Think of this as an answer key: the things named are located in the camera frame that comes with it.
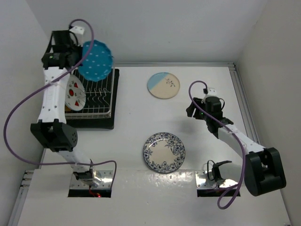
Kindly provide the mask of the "blue polka dot plate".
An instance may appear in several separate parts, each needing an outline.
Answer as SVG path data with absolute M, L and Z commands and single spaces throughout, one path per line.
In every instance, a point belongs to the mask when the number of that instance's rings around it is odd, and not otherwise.
M 105 43 L 94 40 L 89 55 L 79 66 L 80 75 L 87 81 L 98 82 L 107 78 L 111 73 L 113 56 Z

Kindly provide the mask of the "blue and beige plate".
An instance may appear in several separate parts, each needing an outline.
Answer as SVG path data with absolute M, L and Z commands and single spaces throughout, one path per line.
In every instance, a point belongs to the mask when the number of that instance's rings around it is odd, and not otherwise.
M 172 73 L 156 73 L 149 78 L 147 89 L 156 98 L 170 99 L 178 94 L 180 81 Z

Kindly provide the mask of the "white watermelon pattern plate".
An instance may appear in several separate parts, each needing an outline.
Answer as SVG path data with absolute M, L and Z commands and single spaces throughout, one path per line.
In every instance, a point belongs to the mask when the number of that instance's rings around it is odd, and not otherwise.
M 78 112 L 84 108 L 85 104 L 86 93 L 82 82 L 75 75 L 70 75 L 66 87 L 65 105 Z

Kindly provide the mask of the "blue floral pattern plate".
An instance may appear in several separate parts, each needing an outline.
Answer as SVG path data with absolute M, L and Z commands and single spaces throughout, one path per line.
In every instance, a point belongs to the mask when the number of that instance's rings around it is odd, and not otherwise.
M 156 173 L 169 174 L 177 171 L 184 163 L 186 151 L 176 135 L 159 132 L 150 136 L 143 145 L 143 159 Z

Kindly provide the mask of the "yellow polka dot plate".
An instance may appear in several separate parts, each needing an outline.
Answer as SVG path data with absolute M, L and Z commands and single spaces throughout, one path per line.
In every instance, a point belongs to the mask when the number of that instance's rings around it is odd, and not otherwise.
M 71 109 L 70 109 L 68 106 L 65 106 L 65 112 L 66 112 L 66 113 L 70 113 L 70 112 L 71 112 Z

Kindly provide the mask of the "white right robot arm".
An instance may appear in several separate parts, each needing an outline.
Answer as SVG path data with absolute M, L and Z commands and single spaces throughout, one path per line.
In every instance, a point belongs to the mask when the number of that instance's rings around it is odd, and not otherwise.
M 230 119 L 223 116 L 218 97 L 194 97 L 186 113 L 188 117 L 204 120 L 211 134 L 241 157 L 246 157 L 244 182 L 250 194 L 259 196 L 286 187 L 279 151 L 263 147 L 238 130 Z

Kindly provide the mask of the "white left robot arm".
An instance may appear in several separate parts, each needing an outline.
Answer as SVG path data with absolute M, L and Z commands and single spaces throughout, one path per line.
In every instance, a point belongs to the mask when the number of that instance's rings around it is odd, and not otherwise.
M 42 58 L 45 91 L 37 123 L 30 130 L 44 148 L 62 156 L 70 164 L 77 180 L 91 185 L 95 181 L 92 161 L 75 147 L 78 134 L 67 125 L 65 94 L 74 66 L 81 59 L 81 48 L 74 33 L 68 30 L 53 31 Z

